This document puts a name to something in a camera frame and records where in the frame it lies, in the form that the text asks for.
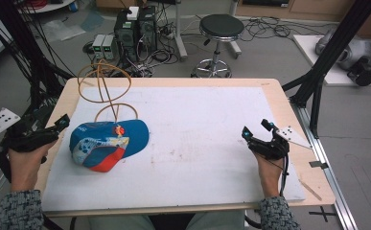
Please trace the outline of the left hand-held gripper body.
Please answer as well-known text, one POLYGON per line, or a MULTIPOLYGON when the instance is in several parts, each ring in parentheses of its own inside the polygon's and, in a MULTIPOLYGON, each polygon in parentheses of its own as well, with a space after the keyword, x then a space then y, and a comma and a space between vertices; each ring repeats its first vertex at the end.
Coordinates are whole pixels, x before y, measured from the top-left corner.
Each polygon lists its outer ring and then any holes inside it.
POLYGON ((1 142, 3 148, 18 152, 30 152, 58 139, 59 121, 52 126, 40 128, 32 115, 20 117, 5 107, 0 110, 0 133, 5 131, 1 142))

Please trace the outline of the blue baseball cap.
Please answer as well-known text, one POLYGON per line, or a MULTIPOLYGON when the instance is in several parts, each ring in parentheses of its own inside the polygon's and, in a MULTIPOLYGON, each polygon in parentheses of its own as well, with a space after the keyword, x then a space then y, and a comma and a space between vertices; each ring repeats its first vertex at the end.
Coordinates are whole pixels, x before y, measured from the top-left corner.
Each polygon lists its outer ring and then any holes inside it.
POLYGON ((73 130, 69 149, 76 164, 107 173, 121 159, 143 150, 149 139, 142 120, 84 123, 73 130))

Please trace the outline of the person's left hand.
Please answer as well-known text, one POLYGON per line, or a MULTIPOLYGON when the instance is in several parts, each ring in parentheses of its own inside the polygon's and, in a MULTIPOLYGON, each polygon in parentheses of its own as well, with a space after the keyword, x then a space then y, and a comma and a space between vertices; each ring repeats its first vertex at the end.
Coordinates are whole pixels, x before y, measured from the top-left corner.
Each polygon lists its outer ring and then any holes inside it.
POLYGON ((46 144, 30 152, 18 152, 14 149, 9 149, 12 192, 30 191, 35 188, 41 159, 48 155, 49 149, 55 143, 46 144))

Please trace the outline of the person's right hand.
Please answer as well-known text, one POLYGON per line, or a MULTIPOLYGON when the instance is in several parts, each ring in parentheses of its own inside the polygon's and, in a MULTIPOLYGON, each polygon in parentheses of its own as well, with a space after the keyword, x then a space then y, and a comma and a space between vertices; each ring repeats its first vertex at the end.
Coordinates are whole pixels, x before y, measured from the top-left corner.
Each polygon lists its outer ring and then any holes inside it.
POLYGON ((279 178, 283 171, 283 160, 267 160, 262 154, 255 153, 258 172, 265 197, 279 196, 279 178))

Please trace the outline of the grey tape strip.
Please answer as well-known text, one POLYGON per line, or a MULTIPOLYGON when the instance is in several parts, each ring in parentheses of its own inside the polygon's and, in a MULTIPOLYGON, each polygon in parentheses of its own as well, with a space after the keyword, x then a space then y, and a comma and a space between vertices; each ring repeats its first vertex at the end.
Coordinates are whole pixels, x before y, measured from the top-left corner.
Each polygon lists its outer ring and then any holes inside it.
POLYGON ((329 165, 326 162, 322 163, 321 161, 312 161, 309 162, 309 164, 312 168, 320 168, 321 170, 329 168, 329 165))

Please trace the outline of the white table mat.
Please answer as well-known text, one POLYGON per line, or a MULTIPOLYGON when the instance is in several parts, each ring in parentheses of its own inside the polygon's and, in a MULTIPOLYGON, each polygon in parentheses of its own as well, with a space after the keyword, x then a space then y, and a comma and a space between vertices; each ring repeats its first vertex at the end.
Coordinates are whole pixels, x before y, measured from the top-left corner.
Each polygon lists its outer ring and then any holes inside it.
POLYGON ((51 167, 42 205, 49 215, 252 204, 263 192, 257 162, 242 137, 261 140, 273 114, 260 87, 133 87, 123 98, 149 128, 146 147, 109 172, 73 162, 64 139, 51 167))

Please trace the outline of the white floor platform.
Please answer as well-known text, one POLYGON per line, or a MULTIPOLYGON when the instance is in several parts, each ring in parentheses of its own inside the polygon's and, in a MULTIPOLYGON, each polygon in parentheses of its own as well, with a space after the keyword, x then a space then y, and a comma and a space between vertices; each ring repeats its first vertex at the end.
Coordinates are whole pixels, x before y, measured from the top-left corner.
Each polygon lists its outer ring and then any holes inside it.
MULTIPOLYGON (((314 65, 318 59, 318 55, 315 53, 315 44, 320 38, 321 35, 295 34, 293 36, 295 44, 306 57, 310 65, 314 65)), ((324 84, 326 86, 356 86, 356 84, 347 77, 347 72, 341 69, 337 64, 334 64, 326 75, 324 84)))

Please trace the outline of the grey power supply unit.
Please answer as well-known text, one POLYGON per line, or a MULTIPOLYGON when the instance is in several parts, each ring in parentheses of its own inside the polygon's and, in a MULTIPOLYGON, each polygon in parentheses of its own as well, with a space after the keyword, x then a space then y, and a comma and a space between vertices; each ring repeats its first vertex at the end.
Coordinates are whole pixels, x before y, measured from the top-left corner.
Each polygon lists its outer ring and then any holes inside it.
POLYGON ((117 56, 117 46, 112 34, 107 34, 104 37, 103 51, 105 59, 115 59, 117 56))
POLYGON ((104 34, 97 34, 92 43, 92 48, 93 48, 96 59, 101 59, 104 57, 104 52, 103 52, 104 38, 105 38, 104 34))

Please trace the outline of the black round stool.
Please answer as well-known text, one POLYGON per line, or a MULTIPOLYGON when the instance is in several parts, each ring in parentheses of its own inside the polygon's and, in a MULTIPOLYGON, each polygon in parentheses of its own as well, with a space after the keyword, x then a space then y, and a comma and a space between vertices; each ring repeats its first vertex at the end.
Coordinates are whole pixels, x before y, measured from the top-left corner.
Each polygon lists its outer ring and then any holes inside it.
POLYGON ((199 31, 206 37, 204 45, 210 41, 217 42, 212 58, 198 63, 192 73, 192 78, 231 78, 232 71, 228 64, 219 60, 222 43, 236 41, 242 36, 243 22, 229 14, 210 14, 204 16, 199 22, 199 31))

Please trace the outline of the black computer tower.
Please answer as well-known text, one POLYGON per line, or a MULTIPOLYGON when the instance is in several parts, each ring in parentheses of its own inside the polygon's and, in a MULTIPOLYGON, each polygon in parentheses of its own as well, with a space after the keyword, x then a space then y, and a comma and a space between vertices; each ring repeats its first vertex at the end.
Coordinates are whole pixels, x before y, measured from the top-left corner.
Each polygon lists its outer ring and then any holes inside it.
POLYGON ((147 55, 157 50, 155 14, 156 7, 148 6, 140 9, 138 17, 142 51, 147 55))
POLYGON ((128 10, 118 12, 114 33, 120 56, 136 62, 138 60, 136 49, 139 41, 138 22, 136 20, 128 20, 127 15, 128 10))

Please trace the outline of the grey helmet-shaped device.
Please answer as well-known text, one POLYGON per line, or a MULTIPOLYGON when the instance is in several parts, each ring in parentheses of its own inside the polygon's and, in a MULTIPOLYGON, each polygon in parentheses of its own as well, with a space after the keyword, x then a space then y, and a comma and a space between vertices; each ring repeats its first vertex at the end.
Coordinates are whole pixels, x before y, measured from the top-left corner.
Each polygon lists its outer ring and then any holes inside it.
MULTIPOLYGON (((334 33, 335 30, 329 30, 317 41, 315 44, 315 53, 317 55, 323 52, 334 33)), ((355 36, 339 55, 336 63, 341 69, 349 70, 361 58, 365 58, 366 62, 371 65, 371 42, 355 36)))

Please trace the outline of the person's legs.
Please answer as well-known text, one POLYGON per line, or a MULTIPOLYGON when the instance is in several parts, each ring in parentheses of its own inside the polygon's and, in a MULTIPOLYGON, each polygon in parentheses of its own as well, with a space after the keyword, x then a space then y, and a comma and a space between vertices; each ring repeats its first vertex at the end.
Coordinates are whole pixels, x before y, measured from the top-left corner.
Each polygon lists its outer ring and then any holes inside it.
POLYGON ((244 211, 105 216, 89 223, 91 230, 244 230, 244 211))

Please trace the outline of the white box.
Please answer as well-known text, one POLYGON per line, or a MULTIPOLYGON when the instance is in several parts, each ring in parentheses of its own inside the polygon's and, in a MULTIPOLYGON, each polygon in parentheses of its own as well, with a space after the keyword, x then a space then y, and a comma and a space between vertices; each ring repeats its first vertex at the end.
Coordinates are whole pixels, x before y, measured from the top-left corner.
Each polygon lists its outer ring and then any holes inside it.
POLYGON ((127 20, 135 21, 138 19, 139 15, 139 8, 135 6, 131 6, 128 8, 127 20))

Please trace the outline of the aluminium rail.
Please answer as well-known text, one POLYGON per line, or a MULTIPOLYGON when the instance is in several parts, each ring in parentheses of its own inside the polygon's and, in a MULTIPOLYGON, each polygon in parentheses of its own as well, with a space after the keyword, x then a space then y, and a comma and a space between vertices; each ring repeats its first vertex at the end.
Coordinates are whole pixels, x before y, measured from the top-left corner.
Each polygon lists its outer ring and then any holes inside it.
POLYGON ((316 157, 316 164, 324 172, 329 186, 334 193, 335 203, 333 207, 336 210, 337 217, 343 230, 359 230, 354 217, 350 211, 350 208, 345 200, 344 194, 341 191, 336 176, 333 172, 332 166, 327 157, 326 151, 324 150, 321 141, 315 137, 313 132, 310 130, 311 116, 306 108, 300 108, 293 104, 291 106, 296 118, 302 127, 306 138, 312 146, 313 153, 316 157))

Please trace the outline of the black metal frame stand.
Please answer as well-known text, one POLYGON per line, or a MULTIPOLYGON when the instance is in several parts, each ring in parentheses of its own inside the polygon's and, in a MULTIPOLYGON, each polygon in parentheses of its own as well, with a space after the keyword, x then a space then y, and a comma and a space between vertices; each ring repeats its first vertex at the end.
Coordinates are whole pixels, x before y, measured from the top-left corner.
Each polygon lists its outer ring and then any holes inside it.
POLYGON ((323 81, 370 14, 371 0, 355 0, 311 69, 300 78, 282 86, 284 91, 299 86, 297 92, 290 97, 290 102, 299 108, 305 108, 308 99, 313 97, 309 128, 315 138, 319 137, 317 130, 323 81))
POLYGON ((64 83, 74 77, 49 60, 36 42, 36 30, 47 46, 50 57, 58 54, 49 44, 39 21, 30 24, 26 0, 0 0, 0 42, 15 60, 21 73, 30 84, 31 107, 54 104, 64 88, 64 83))

